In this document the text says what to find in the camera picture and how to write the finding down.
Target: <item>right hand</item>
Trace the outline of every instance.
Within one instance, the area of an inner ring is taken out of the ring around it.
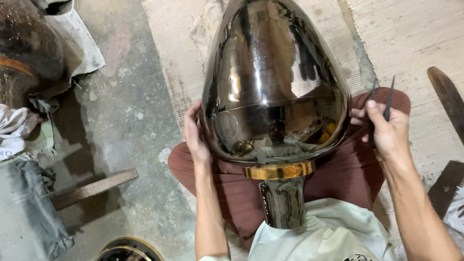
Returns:
[[[390,119],[387,122],[383,118],[385,104],[378,104],[374,100],[368,100],[363,110],[352,111],[352,120],[354,124],[360,124],[359,118],[364,117],[365,112],[369,119],[375,125],[374,141],[377,148],[377,154],[380,160],[412,160],[411,150],[409,148],[409,116],[405,113],[390,109]],[[363,142],[368,142],[369,137],[366,134],[362,138]]]

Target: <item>concrete floor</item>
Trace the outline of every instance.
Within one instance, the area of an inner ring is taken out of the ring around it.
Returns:
[[[181,142],[140,0],[76,0],[107,66],[59,97],[53,115],[58,157],[41,159],[72,189],[116,171],[139,177],[61,211],[76,245],[58,260],[91,261],[104,245],[135,236],[165,260],[194,260],[194,216],[166,165]]]

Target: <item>person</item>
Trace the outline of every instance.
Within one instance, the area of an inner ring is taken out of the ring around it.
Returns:
[[[204,143],[197,101],[184,116],[186,142],[173,148],[168,166],[197,198],[197,260],[229,260],[223,218],[250,248],[249,260],[394,260],[388,233],[370,211],[385,177],[406,255],[413,260],[464,260],[432,208],[409,147],[406,94],[395,90],[390,119],[383,118],[388,88],[353,98],[344,142],[316,159],[305,180],[306,224],[279,230],[264,221],[258,183],[243,176],[244,164],[212,157]],[[375,125],[376,150],[368,145],[367,121]]]

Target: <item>gold rim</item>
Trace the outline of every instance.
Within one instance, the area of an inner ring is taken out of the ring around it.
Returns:
[[[119,238],[116,238],[115,240],[112,240],[108,245],[110,245],[112,242],[116,242],[116,241],[119,241],[119,240],[133,240],[133,241],[136,241],[136,242],[139,242],[143,245],[145,245],[146,247],[148,247],[151,251],[153,251],[157,256],[158,258],[161,260],[161,261],[164,261],[164,258],[161,256],[160,252],[158,252],[158,250],[156,250],[151,244],[149,244],[148,242],[142,240],[142,239],[139,239],[139,238],[136,238],[136,237],[131,237],[131,236],[124,236],[124,237],[119,237]],[[106,252],[110,251],[110,250],[113,250],[113,249],[118,249],[118,248],[124,248],[124,249],[129,249],[131,251],[134,251],[136,252],[137,254],[141,255],[143,258],[145,258],[146,260],[148,261],[152,261],[145,253],[143,253],[141,250],[138,250],[136,248],[133,248],[133,247],[129,247],[129,246],[125,246],[125,245],[120,245],[120,246],[114,246],[114,247],[109,247],[109,248],[106,248],[104,250],[102,250],[99,254],[98,254],[98,257],[95,259],[95,261],[98,261],[98,259],[100,257],[102,257],[103,254],[105,254]]]
[[[160,258],[161,261],[164,261],[164,258],[161,256],[160,252],[158,252],[158,250],[156,250],[156,248],[154,246],[150,245],[145,240],[142,240],[142,239],[136,238],[136,237],[132,237],[132,236],[124,236],[124,237],[120,237],[118,239],[132,239],[134,241],[139,241],[140,243],[144,244],[149,249],[151,249]]]
[[[305,176],[316,170],[314,161],[303,161],[285,164],[270,164],[243,167],[245,177],[259,180],[274,180]]]

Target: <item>brown pants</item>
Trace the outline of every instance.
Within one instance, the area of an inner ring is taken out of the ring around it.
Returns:
[[[385,103],[389,91],[389,88],[378,88],[376,101]],[[370,92],[367,92],[354,97],[352,107],[361,109],[369,96]],[[409,115],[411,102],[406,94],[395,90],[392,107]],[[373,149],[361,141],[366,133],[367,126],[351,125],[345,141],[316,160],[316,171],[306,177],[305,202],[331,197],[372,209],[384,176]],[[254,233],[264,221],[264,212],[258,190],[261,181],[243,176],[242,166],[246,165],[215,159],[213,176],[223,218],[250,247]],[[173,148],[168,166],[174,177],[196,195],[192,156],[185,143]]]

